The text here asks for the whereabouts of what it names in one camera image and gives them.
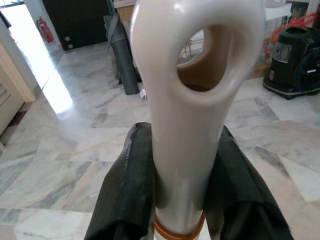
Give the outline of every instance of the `black vacuum cleaner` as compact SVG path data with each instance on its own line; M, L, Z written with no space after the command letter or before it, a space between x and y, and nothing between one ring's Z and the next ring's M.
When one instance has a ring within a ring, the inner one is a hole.
M320 30L290 27L280 33L263 86L287 100L320 93Z

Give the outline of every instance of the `copper band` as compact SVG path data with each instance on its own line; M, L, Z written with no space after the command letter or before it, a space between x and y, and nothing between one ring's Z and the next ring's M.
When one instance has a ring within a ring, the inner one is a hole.
M202 213L198 226L196 227L196 229L192 233L190 233L188 235L178 235L178 234L169 232L167 229L165 229L161 225L157 216L155 216L155 226L154 227L155 227L155 230L157 231L157 233L160 234L161 237L163 237L167 240L193 240L196 238L196 236L198 236L200 234L201 229L204 225L204 221L205 221L205 215Z

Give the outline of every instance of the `marble floor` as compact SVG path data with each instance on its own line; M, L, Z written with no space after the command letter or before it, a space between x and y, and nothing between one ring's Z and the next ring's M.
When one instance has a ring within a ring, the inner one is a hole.
M64 52L5 137L0 239L81 240L102 181L148 103L113 77L106 43ZM320 95L287 101L247 80L226 125L277 200L295 240L320 236ZM202 240L208 240L206 230Z

